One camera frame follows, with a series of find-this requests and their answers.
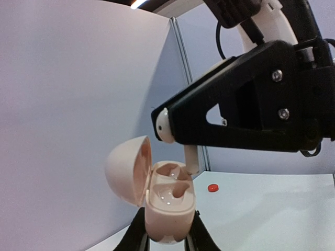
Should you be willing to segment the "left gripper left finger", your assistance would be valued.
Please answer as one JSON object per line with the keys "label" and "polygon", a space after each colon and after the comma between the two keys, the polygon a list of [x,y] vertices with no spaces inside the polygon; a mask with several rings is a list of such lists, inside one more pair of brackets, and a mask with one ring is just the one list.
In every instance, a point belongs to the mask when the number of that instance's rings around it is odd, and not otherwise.
{"label": "left gripper left finger", "polygon": [[149,236],[146,232],[144,207],[141,207],[114,251],[148,251]]}

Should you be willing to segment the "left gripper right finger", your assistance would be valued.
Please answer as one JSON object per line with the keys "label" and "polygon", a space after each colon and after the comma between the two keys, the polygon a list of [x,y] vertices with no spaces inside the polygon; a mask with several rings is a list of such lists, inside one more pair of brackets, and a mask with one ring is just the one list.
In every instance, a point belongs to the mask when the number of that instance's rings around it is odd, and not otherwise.
{"label": "left gripper right finger", "polygon": [[221,251],[207,231],[198,210],[195,211],[191,229],[184,240],[184,250]]}

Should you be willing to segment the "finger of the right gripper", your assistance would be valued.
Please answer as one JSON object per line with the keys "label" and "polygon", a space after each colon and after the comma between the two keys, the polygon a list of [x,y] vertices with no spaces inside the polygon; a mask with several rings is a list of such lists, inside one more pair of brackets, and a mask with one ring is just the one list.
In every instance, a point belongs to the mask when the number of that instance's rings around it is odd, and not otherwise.
{"label": "finger of the right gripper", "polygon": [[180,143],[296,152],[301,148],[301,109],[294,83],[292,45],[263,44],[168,107]]}
{"label": "finger of the right gripper", "polygon": [[179,99],[181,99],[182,97],[184,97],[186,94],[188,94],[193,89],[195,89],[198,86],[200,86],[206,80],[208,80],[211,77],[213,77],[216,73],[218,73],[220,70],[222,70],[225,67],[227,67],[229,64],[231,64],[235,60],[236,60],[235,56],[232,56],[230,58],[221,60],[220,62],[218,62],[215,65],[213,65],[205,74],[203,74],[201,77],[199,77],[198,79],[196,79],[194,82],[192,82],[186,88],[184,88],[183,90],[181,90],[180,92],[178,92],[176,95],[174,95],[170,99],[166,100],[163,104],[161,104],[160,106],[158,106],[157,108],[155,108],[151,112],[151,120],[152,120],[152,124],[153,124],[154,133],[155,133],[156,138],[160,139],[160,136],[158,135],[158,129],[156,129],[156,121],[158,119],[159,113],[164,108],[168,108],[171,104],[173,104],[174,102],[176,102]]}

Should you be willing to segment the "pink earbud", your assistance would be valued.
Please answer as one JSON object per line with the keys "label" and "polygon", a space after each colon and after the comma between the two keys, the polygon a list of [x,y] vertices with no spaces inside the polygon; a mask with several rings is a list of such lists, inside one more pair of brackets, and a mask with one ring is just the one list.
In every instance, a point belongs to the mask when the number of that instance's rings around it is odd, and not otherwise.
{"label": "pink earbud", "polygon": [[172,127],[169,120],[169,110],[163,108],[157,117],[155,122],[155,129],[159,136],[159,139],[167,144],[172,144],[177,142],[183,146],[184,156],[185,156],[185,167],[186,172],[190,175],[196,175],[199,173],[199,157],[198,157],[198,147],[196,145],[189,145],[185,143],[180,143],[176,140],[172,133]]}

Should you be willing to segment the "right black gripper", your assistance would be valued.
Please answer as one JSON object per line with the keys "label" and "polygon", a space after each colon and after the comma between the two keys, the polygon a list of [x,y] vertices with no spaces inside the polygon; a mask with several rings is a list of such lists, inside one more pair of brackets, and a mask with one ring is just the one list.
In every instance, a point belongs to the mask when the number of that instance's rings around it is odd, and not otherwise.
{"label": "right black gripper", "polygon": [[334,138],[334,65],[329,42],[312,39],[293,48],[297,60],[294,83],[301,109],[298,151],[319,151],[324,138]]}

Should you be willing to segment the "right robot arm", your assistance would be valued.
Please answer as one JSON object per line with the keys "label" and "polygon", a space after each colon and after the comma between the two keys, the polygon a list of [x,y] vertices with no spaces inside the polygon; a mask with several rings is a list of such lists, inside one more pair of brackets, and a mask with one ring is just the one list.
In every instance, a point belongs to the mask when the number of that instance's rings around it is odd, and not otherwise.
{"label": "right robot arm", "polygon": [[206,1],[245,52],[153,110],[166,143],[298,152],[334,139],[334,63],[307,1]]}

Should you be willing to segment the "pink charging case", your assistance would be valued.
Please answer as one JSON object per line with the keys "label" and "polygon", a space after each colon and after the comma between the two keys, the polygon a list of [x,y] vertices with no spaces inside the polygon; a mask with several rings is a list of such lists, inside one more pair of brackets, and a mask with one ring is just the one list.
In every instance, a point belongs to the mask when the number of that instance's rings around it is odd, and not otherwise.
{"label": "pink charging case", "polygon": [[196,206],[192,177],[184,163],[153,164],[147,136],[116,146],[107,158],[105,176],[115,195],[144,206],[145,230],[152,240],[168,244],[188,235]]}

